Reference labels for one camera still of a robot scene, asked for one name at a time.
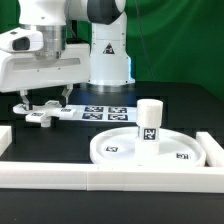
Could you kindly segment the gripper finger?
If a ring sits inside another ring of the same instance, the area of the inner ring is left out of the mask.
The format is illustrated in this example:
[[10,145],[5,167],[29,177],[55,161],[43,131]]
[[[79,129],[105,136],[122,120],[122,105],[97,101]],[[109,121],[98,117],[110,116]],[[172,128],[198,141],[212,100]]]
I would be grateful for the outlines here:
[[73,85],[72,84],[68,84],[64,87],[63,92],[62,92],[62,96],[65,98],[65,102],[69,101],[69,96],[73,91]]
[[20,97],[21,97],[21,99],[22,99],[24,109],[25,109],[25,110],[31,110],[31,109],[30,109],[30,108],[31,108],[31,107],[30,107],[31,104],[30,104],[30,101],[29,101],[28,98],[27,98],[28,91],[27,91],[27,90],[21,90],[21,91],[19,92],[19,94],[20,94]]

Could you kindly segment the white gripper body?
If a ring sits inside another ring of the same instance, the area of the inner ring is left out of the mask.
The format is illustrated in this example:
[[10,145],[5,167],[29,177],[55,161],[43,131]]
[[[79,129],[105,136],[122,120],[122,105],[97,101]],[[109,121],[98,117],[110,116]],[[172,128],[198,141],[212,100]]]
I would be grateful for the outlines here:
[[32,90],[86,82],[90,47],[69,44],[59,59],[37,60],[33,53],[0,51],[0,92]]

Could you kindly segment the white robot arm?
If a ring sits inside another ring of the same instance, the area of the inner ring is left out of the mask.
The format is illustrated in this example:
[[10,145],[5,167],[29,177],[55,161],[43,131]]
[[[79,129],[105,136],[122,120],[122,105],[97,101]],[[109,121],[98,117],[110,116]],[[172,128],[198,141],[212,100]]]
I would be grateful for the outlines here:
[[120,91],[135,83],[126,53],[126,0],[18,0],[19,27],[0,34],[0,92],[82,83]]

